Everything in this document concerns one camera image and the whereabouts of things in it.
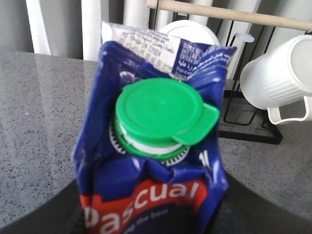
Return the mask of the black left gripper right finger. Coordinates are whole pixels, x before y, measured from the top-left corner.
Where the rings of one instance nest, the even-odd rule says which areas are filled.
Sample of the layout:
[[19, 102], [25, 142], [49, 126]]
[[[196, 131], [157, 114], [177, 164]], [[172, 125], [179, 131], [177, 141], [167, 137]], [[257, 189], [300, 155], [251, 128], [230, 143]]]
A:
[[229, 188], [212, 219], [213, 234], [310, 234], [312, 222], [286, 211], [227, 174]]

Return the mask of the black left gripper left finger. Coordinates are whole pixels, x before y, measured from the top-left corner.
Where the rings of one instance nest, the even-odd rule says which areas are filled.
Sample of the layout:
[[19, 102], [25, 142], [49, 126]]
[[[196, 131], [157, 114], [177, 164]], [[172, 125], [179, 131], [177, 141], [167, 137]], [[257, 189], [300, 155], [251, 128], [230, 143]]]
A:
[[84, 211], [74, 180], [51, 200], [3, 227], [2, 234], [86, 234]]

